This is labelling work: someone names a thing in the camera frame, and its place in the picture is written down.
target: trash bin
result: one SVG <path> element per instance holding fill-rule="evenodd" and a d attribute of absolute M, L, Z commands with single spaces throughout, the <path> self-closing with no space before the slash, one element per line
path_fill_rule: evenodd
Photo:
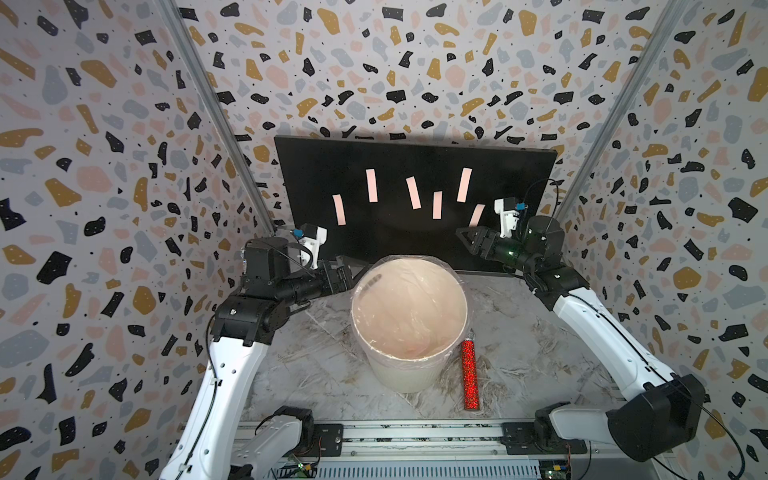
<path fill-rule="evenodd" d="M 464 339 L 467 296 L 441 260 L 386 257 L 355 288 L 352 317 L 376 378 L 396 392 L 418 392 L 437 380 Z"/>

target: white marble tabletop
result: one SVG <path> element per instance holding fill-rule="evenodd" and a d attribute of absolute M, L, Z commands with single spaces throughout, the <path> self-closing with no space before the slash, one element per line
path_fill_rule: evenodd
<path fill-rule="evenodd" d="M 350 296 L 313 301 L 291 317 L 253 381 L 242 420 L 282 405 L 315 420 L 532 418 L 552 403 L 618 406 L 606 369 L 570 328 L 512 277 L 464 275 L 474 313 L 482 408 L 464 410 L 458 352 L 432 387 L 401 394 L 381 385 L 350 324 Z"/>

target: black panel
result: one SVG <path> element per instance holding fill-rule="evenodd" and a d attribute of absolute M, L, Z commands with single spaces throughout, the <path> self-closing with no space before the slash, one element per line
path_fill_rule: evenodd
<path fill-rule="evenodd" d="M 296 225 L 328 229 L 320 259 L 347 255 L 373 263 L 393 254 L 432 255 L 454 270 L 502 272 L 500 263 L 468 255 L 455 229 L 467 227 L 476 204 L 480 225 L 499 228 L 497 198 L 523 198 L 550 176 L 557 152 L 531 148 L 436 147 L 418 144 L 275 137 Z M 462 169 L 472 169 L 466 203 L 456 201 Z M 376 169 L 378 203 L 368 201 L 366 169 Z M 411 206 L 407 177 L 415 177 L 422 208 Z M 531 189 L 538 209 L 547 182 Z M 432 194 L 441 190 L 442 219 L 432 219 Z M 333 195 L 341 194 L 346 225 L 338 226 Z"/>

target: terrazzo patterned wall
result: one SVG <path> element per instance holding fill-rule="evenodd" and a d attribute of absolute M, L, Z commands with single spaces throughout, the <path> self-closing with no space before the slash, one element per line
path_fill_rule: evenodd
<path fill-rule="evenodd" d="M 251 208 L 153 4 L 0 31 L 0 477 L 157 478 Z"/>
<path fill-rule="evenodd" d="M 768 478 L 768 2 L 691 2 L 565 224 L 569 258 Z M 702 415 L 689 478 L 740 460 Z"/>
<path fill-rule="evenodd" d="M 278 226 L 275 134 L 555 148 L 564 195 L 665 4 L 178 2 Z"/>

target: red cylindrical object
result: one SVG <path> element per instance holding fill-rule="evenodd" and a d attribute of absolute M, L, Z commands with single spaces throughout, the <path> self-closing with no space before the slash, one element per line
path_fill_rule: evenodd
<path fill-rule="evenodd" d="M 462 342 L 462 370 L 464 372 L 464 410 L 479 410 L 480 394 L 475 362 L 475 342 L 470 339 Z"/>

